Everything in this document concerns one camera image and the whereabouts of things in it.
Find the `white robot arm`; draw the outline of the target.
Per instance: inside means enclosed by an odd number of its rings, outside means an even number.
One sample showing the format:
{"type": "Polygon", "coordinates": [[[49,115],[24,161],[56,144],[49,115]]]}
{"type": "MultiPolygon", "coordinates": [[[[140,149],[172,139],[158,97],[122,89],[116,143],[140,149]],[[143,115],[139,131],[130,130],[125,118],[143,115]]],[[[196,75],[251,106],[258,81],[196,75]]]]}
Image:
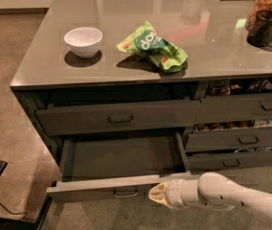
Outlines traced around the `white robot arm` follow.
{"type": "Polygon", "coordinates": [[[238,207],[272,221],[272,194],[243,187],[216,172],[205,172],[198,178],[161,182],[150,189],[148,197],[171,209],[196,206],[230,211],[238,207]]]}

